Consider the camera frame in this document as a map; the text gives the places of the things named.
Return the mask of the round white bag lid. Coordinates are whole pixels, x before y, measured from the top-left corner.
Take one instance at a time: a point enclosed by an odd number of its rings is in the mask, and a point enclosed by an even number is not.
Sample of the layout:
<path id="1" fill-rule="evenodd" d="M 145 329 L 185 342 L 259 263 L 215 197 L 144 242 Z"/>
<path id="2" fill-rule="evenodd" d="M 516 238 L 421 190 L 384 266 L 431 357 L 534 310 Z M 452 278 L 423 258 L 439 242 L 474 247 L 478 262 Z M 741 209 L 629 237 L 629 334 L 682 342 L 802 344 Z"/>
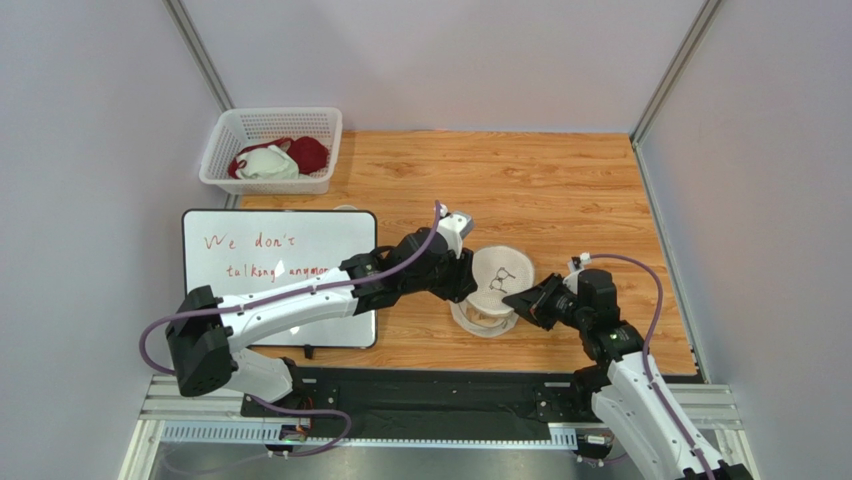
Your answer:
<path id="1" fill-rule="evenodd" d="M 504 316 L 513 310 L 503 299 L 531 288 L 535 280 L 532 260 L 506 245 L 484 247 L 474 253 L 472 273 L 477 290 L 466 301 L 483 314 Z"/>

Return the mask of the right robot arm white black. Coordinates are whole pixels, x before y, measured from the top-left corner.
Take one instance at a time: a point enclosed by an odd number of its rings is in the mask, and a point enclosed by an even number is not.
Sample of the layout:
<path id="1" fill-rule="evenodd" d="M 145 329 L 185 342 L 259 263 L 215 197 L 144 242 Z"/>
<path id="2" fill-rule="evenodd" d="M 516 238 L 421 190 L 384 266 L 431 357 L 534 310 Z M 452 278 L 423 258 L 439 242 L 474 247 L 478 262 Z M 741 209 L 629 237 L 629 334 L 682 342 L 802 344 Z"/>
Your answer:
<path id="1" fill-rule="evenodd" d="M 503 302 L 544 330 L 564 324 L 578 331 L 594 364 L 574 372 L 571 406 L 601 420 L 644 478 L 751 478 L 745 465 L 723 458 L 676 402 L 645 339 L 622 319 L 609 272 L 552 274 Z"/>

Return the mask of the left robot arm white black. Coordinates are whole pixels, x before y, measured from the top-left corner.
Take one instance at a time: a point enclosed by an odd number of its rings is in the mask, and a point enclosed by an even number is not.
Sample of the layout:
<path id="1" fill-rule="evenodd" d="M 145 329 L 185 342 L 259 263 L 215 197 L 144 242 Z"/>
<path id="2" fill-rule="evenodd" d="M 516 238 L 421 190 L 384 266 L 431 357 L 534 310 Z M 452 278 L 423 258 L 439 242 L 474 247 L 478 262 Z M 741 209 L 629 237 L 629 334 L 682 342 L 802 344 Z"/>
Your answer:
<path id="1" fill-rule="evenodd" d="M 409 294 L 461 302 L 478 288 L 473 261 L 472 250 L 422 228 L 395 247 L 377 247 L 282 288 L 217 297 L 211 287 L 197 287 L 165 330 L 179 392 L 198 397 L 226 388 L 280 400 L 294 389 L 293 363 L 252 345 L 295 327 L 390 308 Z"/>

